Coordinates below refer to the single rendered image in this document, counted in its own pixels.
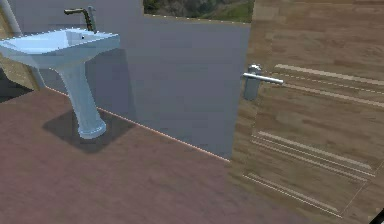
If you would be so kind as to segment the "window with green view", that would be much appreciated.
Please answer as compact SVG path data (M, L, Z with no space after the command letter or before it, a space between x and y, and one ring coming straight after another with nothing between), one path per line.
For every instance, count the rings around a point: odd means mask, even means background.
M255 0L142 0L145 14L250 23Z

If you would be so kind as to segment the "brown wooden room door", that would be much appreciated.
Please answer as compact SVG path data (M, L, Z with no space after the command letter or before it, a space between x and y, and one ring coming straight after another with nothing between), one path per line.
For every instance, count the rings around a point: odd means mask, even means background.
M284 83L249 101L241 76L232 180L303 223L384 224L384 0L255 0L251 64Z

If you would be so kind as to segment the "bronze sink faucet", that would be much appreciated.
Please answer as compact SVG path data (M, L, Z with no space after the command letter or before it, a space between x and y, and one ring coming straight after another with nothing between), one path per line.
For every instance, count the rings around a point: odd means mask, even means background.
M92 23L92 20L90 18L90 15L88 11L84 8L74 8L74 9L64 9L64 14L71 15L71 14L79 14L82 13L86 22L86 28L88 31L92 31L96 33L97 31L94 28L94 25Z

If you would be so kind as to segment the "white pedestal sink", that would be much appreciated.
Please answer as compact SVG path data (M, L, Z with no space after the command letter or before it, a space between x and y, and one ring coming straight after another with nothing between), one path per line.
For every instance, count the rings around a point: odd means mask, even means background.
M91 93L85 63L101 53L120 47L120 36L81 28L66 28L0 40L0 53L36 69L50 69L61 77L83 139L106 132Z

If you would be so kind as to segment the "white wall pipe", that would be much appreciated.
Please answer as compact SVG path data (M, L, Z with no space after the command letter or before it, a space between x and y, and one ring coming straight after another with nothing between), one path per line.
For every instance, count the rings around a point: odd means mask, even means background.
M21 36L22 31L8 0L0 0L0 37Z

